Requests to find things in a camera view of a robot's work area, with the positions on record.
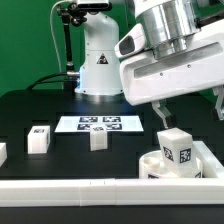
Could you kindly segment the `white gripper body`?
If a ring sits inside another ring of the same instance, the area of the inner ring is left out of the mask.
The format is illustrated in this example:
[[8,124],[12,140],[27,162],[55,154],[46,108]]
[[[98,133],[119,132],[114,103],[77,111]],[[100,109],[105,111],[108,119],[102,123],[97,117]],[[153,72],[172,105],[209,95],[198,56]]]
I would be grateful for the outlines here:
[[224,23],[212,23],[187,38],[187,49],[155,60],[145,51],[124,60],[120,77],[131,105],[224,85]]

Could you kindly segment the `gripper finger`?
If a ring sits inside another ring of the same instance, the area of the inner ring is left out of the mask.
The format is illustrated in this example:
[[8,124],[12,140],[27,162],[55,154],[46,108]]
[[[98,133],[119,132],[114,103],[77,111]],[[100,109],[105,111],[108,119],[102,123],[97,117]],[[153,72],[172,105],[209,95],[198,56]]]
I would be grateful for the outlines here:
[[217,97],[215,104],[216,116],[219,120],[224,120],[224,86],[215,87],[213,93]]
[[176,116],[170,113],[165,100],[153,101],[152,108],[162,119],[165,129],[174,128],[176,126]]

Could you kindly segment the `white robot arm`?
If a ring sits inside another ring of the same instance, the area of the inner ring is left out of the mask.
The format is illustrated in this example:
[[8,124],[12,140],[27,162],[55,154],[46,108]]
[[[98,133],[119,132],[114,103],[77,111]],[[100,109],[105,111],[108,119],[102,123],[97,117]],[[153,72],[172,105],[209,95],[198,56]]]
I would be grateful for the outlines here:
[[87,18],[82,94],[123,92],[132,105],[150,102],[170,128],[167,98],[212,88],[224,119],[224,13],[198,20],[192,0],[134,0],[136,25],[119,38],[100,0],[79,0],[78,7]]

